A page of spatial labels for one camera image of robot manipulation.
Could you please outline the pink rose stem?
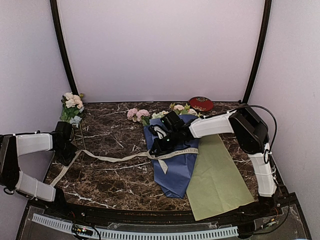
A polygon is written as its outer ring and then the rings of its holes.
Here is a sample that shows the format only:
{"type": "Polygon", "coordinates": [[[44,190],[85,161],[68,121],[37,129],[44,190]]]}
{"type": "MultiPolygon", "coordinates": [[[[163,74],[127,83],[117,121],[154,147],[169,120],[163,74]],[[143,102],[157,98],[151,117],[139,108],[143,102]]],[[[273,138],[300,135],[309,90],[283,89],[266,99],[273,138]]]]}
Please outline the pink rose stem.
{"type": "Polygon", "coordinates": [[[150,124],[150,116],[150,113],[145,109],[138,110],[137,108],[131,108],[127,112],[128,120],[141,123],[143,126],[150,124]]]}

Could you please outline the cream rose stem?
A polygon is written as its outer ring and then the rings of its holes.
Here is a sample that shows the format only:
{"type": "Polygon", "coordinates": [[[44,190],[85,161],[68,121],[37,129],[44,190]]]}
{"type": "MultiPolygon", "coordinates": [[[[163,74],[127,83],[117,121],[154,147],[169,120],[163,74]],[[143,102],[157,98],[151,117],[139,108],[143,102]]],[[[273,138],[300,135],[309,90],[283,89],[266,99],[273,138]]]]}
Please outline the cream rose stem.
{"type": "Polygon", "coordinates": [[[170,104],[169,108],[172,111],[174,111],[177,115],[193,115],[196,117],[201,116],[200,113],[197,113],[197,111],[191,108],[191,106],[187,103],[185,105],[172,103],[170,104]]]}

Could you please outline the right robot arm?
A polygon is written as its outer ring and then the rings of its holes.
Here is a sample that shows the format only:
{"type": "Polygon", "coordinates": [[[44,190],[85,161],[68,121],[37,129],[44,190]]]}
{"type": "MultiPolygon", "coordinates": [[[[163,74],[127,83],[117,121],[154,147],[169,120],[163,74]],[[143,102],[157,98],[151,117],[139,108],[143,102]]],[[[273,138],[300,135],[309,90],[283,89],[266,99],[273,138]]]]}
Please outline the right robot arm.
{"type": "Polygon", "coordinates": [[[201,116],[185,122],[177,113],[170,111],[148,130],[155,136],[150,153],[162,157],[174,152],[180,144],[205,136],[234,134],[243,152],[252,162],[258,183],[258,194],[265,197],[255,205],[255,213],[266,217],[275,208],[271,197],[277,189],[276,170],[270,159],[273,139],[269,138],[268,126],[254,111],[255,105],[241,104],[237,108],[211,116],[201,116]]]}

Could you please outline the light blue wrapping paper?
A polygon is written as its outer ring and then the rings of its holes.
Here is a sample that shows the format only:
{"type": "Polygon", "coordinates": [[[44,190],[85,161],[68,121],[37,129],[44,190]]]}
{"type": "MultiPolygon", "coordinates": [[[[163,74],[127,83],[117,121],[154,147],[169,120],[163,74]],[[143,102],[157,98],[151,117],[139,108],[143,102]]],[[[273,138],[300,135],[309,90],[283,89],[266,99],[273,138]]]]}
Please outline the light blue wrapping paper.
{"type": "MultiPolygon", "coordinates": [[[[183,114],[179,117],[185,123],[198,118],[197,116],[189,114],[183,114]]],[[[165,126],[161,122],[160,118],[151,119],[150,124],[160,125],[163,129],[165,129],[165,126]]],[[[149,125],[144,126],[143,131],[146,140],[147,150],[150,150],[152,148],[154,139],[158,136],[154,136],[148,128],[149,125]]],[[[198,149],[199,141],[200,139],[196,138],[194,140],[189,141],[187,145],[182,143],[180,145],[177,145],[174,148],[174,150],[183,150],[188,147],[198,149]]],[[[197,155],[197,153],[185,153],[165,159],[164,162],[168,167],[166,174],[162,170],[162,167],[158,160],[151,160],[154,169],[154,181],[161,187],[165,196],[169,198],[179,199],[182,199],[185,196],[193,174],[197,155]]]]}

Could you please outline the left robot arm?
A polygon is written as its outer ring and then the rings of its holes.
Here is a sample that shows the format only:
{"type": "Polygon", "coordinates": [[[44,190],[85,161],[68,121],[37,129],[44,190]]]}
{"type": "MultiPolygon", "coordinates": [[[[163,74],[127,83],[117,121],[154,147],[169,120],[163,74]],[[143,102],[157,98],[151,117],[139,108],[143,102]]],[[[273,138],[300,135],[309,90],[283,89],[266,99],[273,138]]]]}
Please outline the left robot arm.
{"type": "Polygon", "coordinates": [[[38,180],[35,171],[23,171],[30,160],[34,167],[41,157],[49,157],[50,152],[57,155],[64,166],[69,166],[76,156],[77,147],[63,133],[7,134],[0,137],[0,185],[8,195],[18,193],[30,199],[51,202],[51,210],[60,218],[71,213],[65,203],[64,192],[54,186],[38,180]]]}

